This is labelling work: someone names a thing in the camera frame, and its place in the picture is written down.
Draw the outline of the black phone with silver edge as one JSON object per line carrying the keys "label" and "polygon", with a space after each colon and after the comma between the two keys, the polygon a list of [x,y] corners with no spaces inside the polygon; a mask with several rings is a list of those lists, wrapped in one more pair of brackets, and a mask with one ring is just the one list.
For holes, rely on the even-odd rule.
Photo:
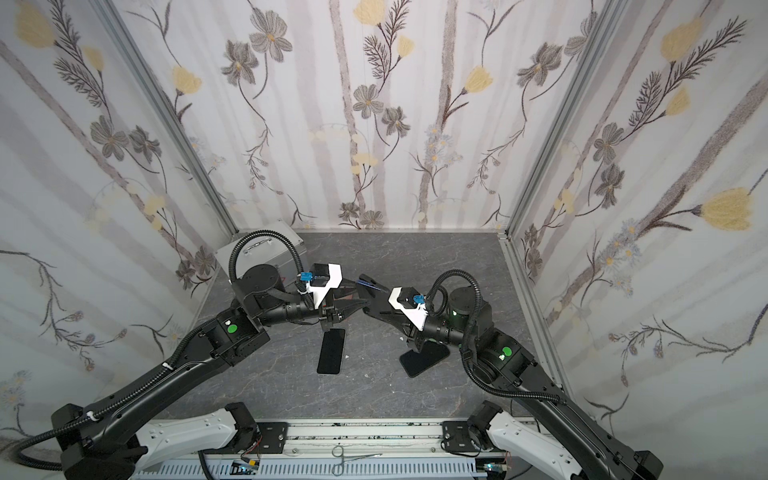
{"label": "black phone with silver edge", "polygon": [[322,339],[316,372],[321,375],[338,375],[344,358],[345,329],[330,329]]}

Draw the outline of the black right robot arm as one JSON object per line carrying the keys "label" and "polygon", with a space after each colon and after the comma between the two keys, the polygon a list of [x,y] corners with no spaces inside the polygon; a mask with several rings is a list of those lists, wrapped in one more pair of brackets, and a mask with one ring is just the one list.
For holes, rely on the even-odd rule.
{"label": "black right robot arm", "polygon": [[484,392],[519,402],[545,428],[540,433],[499,405],[485,401],[468,418],[471,438],[483,450],[496,448],[552,479],[657,479],[662,461],[634,450],[589,417],[555,383],[535,356],[496,328],[491,305],[477,280],[448,270],[427,293],[386,287],[363,275],[358,293],[372,318],[398,327],[413,352],[428,344],[457,347],[464,372]]}

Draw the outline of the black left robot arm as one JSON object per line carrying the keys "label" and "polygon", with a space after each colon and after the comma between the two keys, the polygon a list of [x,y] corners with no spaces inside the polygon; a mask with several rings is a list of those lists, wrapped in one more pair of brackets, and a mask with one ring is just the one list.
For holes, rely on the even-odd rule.
{"label": "black left robot arm", "polygon": [[[285,290],[272,264],[238,273],[242,250],[261,238],[277,240],[291,255],[297,270],[294,291]],[[319,323],[329,331],[369,304],[339,265],[316,263],[306,269],[293,243],[274,230],[256,230],[235,242],[228,274],[235,293],[230,307],[193,328],[167,359],[128,386],[86,407],[67,404],[56,411],[52,429],[16,444],[10,459],[32,469],[61,471],[68,479],[128,479],[150,454],[140,429],[264,346],[268,327]]]}

